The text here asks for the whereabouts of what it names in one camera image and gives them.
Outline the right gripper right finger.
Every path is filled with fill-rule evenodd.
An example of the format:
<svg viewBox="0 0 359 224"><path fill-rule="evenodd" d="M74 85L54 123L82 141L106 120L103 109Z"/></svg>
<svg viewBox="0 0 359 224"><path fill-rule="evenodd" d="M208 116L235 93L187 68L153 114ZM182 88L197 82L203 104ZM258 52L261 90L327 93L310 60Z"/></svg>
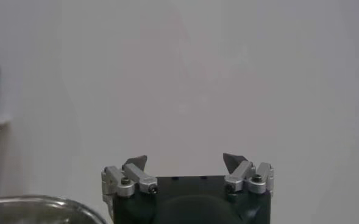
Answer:
<svg viewBox="0 0 359 224"><path fill-rule="evenodd" d="M223 154L223 160L229 172L224 177L224 187L228 194L247 189L253 194L273 194L274 168L269 163L260 163L258 167L244 156Z"/></svg>

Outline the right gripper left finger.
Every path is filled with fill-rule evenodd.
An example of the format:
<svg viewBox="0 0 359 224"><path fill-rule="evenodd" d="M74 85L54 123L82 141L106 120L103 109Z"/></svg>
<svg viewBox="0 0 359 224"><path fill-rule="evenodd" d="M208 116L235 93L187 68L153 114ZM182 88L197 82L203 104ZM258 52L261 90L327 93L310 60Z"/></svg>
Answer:
<svg viewBox="0 0 359 224"><path fill-rule="evenodd" d="M103 196L131 197L137 187L144 194L157 194L157 177L148 175L144 171L147 160L146 155L141 155L129 158L120 168L104 167L101 172Z"/></svg>

